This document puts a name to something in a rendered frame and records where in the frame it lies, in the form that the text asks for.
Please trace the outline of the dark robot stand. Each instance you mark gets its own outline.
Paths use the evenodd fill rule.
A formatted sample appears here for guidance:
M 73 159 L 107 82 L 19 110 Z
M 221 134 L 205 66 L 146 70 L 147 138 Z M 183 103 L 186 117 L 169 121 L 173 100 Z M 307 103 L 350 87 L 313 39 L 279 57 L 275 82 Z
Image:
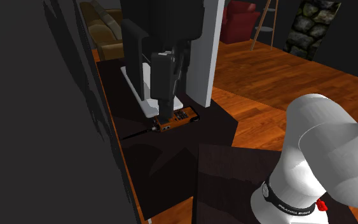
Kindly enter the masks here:
M 260 224 L 251 195 L 279 161 L 281 152 L 201 144 L 192 224 Z

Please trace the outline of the wooden tripod shelf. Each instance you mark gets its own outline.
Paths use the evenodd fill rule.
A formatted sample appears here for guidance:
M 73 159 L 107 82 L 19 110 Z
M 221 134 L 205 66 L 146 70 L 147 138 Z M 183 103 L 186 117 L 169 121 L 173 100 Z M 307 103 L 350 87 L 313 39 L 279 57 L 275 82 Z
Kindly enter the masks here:
M 252 40 L 250 51 L 253 51 L 253 49 L 255 47 L 255 44 L 256 44 L 256 41 L 258 39 L 259 33 L 261 31 L 271 32 L 272 33 L 271 42 L 270 42 L 270 49 L 272 50 L 272 48 L 273 48 L 273 41 L 274 41 L 274 36 L 275 36 L 275 26 L 276 26 L 276 20 L 277 20 L 277 8 L 278 8 L 278 5 L 279 5 L 279 0 L 275 0 L 275 7 L 274 8 L 270 8 L 271 1 L 272 0 L 266 0 L 266 4 L 265 4 L 265 7 L 263 8 L 263 13 L 262 13 L 262 16 L 260 18 L 259 25 L 257 26 L 256 33 L 254 35 L 254 39 Z M 267 27 L 267 26 L 263 25 L 264 21 L 265 21 L 266 14 L 267 14 L 268 11 L 273 11 L 275 13 L 274 18 L 273 18 L 273 26 L 272 27 Z

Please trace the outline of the white flat board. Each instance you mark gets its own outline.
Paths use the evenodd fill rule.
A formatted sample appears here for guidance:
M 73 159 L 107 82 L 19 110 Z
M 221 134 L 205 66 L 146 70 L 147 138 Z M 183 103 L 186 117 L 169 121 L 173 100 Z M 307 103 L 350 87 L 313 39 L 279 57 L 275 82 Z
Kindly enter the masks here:
M 158 101 L 156 99 L 152 99 L 150 97 L 151 68 L 147 63 L 143 62 L 142 69 L 143 69 L 144 100 L 141 100 L 141 98 L 139 97 L 139 94 L 136 92 L 134 86 L 132 85 L 130 79 L 128 78 L 127 72 L 126 72 L 126 67 L 125 66 L 120 67 L 120 70 L 121 70 L 122 74 L 124 75 L 124 77 L 128 83 L 128 86 L 132 90 L 132 93 L 135 96 L 139 106 L 141 107 L 145 117 L 152 118 L 154 116 L 159 115 L 159 105 L 158 105 Z

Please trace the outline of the orange handheld radio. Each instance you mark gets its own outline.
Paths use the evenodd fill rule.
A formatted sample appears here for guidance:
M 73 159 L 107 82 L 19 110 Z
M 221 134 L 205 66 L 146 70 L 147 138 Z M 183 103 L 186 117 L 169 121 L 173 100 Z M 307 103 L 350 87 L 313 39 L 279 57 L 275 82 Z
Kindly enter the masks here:
M 161 123 L 157 116 L 153 118 L 154 125 L 146 130 L 142 130 L 138 133 L 131 134 L 126 137 L 121 137 L 120 140 L 129 139 L 131 137 L 139 136 L 147 132 L 166 132 L 172 130 L 188 123 L 196 122 L 200 119 L 198 113 L 191 107 L 185 107 L 182 109 L 174 110 L 172 118 L 169 118 L 167 123 Z

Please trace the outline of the dark low table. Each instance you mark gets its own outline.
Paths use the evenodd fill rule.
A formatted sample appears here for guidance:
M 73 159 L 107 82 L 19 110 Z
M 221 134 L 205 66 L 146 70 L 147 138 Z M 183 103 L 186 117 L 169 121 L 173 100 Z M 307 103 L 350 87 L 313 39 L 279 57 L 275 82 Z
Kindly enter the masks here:
M 121 72 L 123 61 L 100 61 L 97 68 L 143 217 L 152 218 L 190 198 L 195 191 L 200 144 L 231 146 L 238 122 L 215 101 L 208 108 L 184 93 L 199 120 L 166 132 L 151 132 Z

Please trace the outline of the brown sofa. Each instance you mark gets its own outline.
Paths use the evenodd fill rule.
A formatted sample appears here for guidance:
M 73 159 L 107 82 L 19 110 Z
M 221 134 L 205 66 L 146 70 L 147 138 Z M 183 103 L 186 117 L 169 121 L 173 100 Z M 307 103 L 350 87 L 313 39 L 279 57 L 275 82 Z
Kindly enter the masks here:
M 105 9 L 97 0 L 79 4 L 100 60 L 124 58 L 121 9 Z

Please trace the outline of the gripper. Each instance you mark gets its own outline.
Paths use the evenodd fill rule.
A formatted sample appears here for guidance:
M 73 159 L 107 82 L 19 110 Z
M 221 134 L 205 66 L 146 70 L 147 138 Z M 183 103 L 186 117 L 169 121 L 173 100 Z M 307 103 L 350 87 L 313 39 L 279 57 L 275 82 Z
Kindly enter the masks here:
M 150 94 L 158 99 L 160 123 L 167 123 L 174 114 L 174 84 L 179 77 L 182 58 L 173 53 L 152 53 Z

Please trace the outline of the black television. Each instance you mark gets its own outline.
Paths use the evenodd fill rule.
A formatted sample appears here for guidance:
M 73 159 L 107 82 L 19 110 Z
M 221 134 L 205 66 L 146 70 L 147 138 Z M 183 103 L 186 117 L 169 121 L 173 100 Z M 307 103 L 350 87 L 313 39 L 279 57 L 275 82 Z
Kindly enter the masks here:
M 127 76 L 144 100 L 142 63 L 152 53 L 171 51 L 182 58 L 179 77 L 185 78 L 191 42 L 202 35 L 204 0 L 121 0 L 121 30 Z

